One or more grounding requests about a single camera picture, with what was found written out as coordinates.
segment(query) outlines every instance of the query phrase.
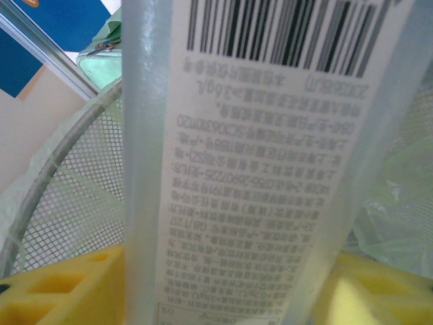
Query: product label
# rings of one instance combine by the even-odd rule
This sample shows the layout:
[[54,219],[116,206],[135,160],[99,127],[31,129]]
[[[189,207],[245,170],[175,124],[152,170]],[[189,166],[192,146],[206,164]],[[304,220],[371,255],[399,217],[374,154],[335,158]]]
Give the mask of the product label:
[[281,323],[412,5],[173,1],[157,325]]

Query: green plastic bag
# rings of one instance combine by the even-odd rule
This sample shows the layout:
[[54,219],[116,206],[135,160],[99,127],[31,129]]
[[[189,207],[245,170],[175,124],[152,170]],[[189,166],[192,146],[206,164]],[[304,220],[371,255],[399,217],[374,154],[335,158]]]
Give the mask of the green plastic bag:
[[[122,76],[121,25],[121,9],[118,9],[76,59],[77,66],[99,89]],[[115,43],[110,50],[95,52],[97,46],[110,42]]]

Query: white wall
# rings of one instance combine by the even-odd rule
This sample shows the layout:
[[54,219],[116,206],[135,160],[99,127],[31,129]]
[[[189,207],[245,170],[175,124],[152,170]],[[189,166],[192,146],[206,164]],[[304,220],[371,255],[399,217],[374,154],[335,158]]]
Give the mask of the white wall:
[[59,122],[85,101],[42,67],[17,98],[0,89],[0,193],[27,170]]

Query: metal clip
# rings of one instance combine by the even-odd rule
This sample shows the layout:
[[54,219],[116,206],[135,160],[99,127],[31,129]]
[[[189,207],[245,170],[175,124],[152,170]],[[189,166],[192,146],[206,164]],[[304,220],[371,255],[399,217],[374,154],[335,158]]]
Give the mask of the metal clip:
[[100,52],[109,52],[111,51],[116,45],[118,45],[122,41],[122,37],[116,37],[114,39],[109,39],[107,41],[104,41],[102,43],[98,43],[95,45],[95,50],[88,53],[87,56],[94,56]]

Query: yellow plastic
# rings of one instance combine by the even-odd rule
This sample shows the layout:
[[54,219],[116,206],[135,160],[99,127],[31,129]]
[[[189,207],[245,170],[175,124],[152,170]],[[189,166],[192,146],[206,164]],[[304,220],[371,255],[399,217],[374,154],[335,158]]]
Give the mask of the yellow plastic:
[[342,253],[313,319],[315,325],[433,325],[433,280]]
[[[121,325],[123,246],[0,280],[0,325]],[[433,325],[433,280],[342,253],[315,325]]]
[[0,280],[0,325],[120,325],[123,246]]

